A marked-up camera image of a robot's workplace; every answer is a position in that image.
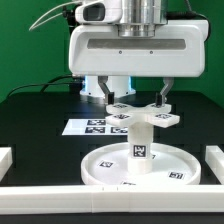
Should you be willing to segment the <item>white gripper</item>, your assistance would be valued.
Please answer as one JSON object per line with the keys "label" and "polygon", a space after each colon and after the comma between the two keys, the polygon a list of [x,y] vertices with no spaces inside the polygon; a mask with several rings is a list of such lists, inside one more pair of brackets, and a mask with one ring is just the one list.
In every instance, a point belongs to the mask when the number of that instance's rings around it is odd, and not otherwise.
{"label": "white gripper", "polygon": [[151,38],[121,37],[115,25],[81,25],[70,39],[69,69],[98,77],[104,103],[114,103],[107,76],[165,77],[155,105],[162,107],[173,77],[198,77],[205,68],[205,20],[171,20]]}

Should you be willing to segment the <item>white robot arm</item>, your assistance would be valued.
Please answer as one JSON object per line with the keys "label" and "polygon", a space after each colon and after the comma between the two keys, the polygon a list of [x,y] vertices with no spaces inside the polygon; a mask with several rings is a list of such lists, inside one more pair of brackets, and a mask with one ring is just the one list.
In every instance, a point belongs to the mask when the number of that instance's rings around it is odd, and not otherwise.
{"label": "white robot arm", "polygon": [[205,68],[210,32],[193,11],[167,11],[168,0],[81,0],[69,46],[69,69],[84,78],[81,98],[120,101],[135,93],[133,77],[161,77],[165,96],[176,77]]}

